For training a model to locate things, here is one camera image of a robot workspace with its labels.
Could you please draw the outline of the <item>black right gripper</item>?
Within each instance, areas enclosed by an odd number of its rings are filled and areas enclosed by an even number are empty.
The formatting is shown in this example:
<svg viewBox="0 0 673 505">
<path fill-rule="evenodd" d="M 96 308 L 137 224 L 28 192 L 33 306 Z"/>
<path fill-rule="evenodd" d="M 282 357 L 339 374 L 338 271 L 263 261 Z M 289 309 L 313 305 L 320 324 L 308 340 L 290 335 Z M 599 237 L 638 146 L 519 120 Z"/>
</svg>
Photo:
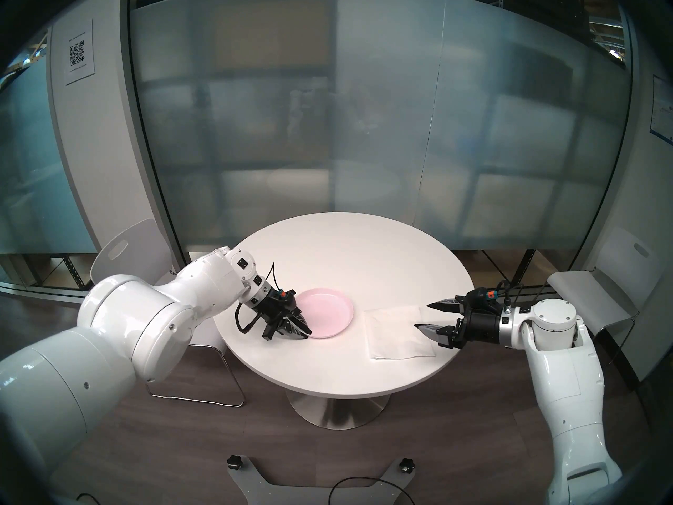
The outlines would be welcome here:
<svg viewBox="0 0 673 505">
<path fill-rule="evenodd" d="M 501 315 L 466 306 L 465 297 L 446 298 L 427 304 L 427 307 L 441 312 L 461 312 L 462 318 L 453 325 L 417 323 L 414 327 L 426 338 L 440 347 L 461 350 L 468 342 L 479 341 L 500 344 Z"/>
</svg>

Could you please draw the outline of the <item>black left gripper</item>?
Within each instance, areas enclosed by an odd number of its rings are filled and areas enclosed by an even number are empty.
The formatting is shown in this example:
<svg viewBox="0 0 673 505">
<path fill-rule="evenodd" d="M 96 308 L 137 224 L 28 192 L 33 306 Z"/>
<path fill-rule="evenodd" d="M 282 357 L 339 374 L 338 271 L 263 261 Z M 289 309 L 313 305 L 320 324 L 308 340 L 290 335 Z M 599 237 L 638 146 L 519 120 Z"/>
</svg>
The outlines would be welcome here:
<svg viewBox="0 0 673 505">
<path fill-rule="evenodd" d="M 309 327 L 301 310 L 295 308 L 294 290 L 267 288 L 266 296 L 256 305 L 256 313 L 265 322 L 262 338 L 266 341 L 270 341 L 277 333 L 293 340 L 311 337 L 311 333 L 305 333 Z"/>
</svg>

